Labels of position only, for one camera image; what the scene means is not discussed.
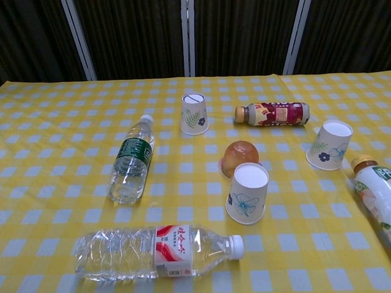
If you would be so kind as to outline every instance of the plastic water bottle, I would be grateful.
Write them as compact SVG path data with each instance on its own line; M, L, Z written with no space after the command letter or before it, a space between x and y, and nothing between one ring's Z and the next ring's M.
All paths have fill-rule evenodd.
M243 254L241 236L198 225L101 230L81 238L75 271L95 281L198 276Z
M143 115L126 135L111 170L113 201L133 204L141 197L153 152L152 124L153 118Z

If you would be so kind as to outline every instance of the yellow checkered tablecloth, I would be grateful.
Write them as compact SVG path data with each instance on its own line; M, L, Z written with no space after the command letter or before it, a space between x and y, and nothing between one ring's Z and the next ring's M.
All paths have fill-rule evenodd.
M186 92L206 96L210 128L179 130ZM302 101L304 127L233 124L237 105ZM390 246L353 191L359 153L391 165L391 71L316 76L172 78L0 88L1 292L391 291ZM135 206L106 198L119 146L141 114L155 119L155 151ZM343 168L311 168L304 151L322 122L353 127ZM270 183L255 225L225 213L230 188L217 162L235 140L260 152ZM199 223L241 234L246 253L200 278L98 284L74 275L78 237L100 228Z

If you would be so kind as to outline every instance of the leaf print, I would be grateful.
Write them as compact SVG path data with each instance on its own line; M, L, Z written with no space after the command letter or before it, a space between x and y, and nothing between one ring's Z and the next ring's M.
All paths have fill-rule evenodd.
M197 123L199 122L200 117L201 117L201 114L199 111L194 114L187 115L187 116L185 116L186 124L190 128L194 128L194 126L197 125Z
M316 153L321 153L326 150L328 143L324 142L314 142L311 146L311 155L313 156Z

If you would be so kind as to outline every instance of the overturned paper cup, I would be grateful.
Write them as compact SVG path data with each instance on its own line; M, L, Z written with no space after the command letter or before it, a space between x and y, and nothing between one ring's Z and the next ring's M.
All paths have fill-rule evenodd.
M225 208L240 224L257 223L265 211L269 174L256 163L243 163L235 169Z
M200 93L182 96L181 125L182 132L196 136L208 130L205 97Z
M342 165L352 134L352 127L345 122L325 121L311 149L305 154L307 161L322 170L338 170Z

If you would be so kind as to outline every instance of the lying bottle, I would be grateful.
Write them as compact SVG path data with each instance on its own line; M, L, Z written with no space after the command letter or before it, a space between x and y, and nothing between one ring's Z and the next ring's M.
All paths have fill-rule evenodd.
M198 276L243 254L241 236L198 225L101 230L80 239L75 272L95 281Z
M118 203L135 203L142 195L151 161L153 118L141 116L126 135L111 170L109 197Z
M391 241L391 170L367 154L356 157L351 166L357 193Z
M235 122L254 126L305 125L309 118L306 103L252 103L235 108Z

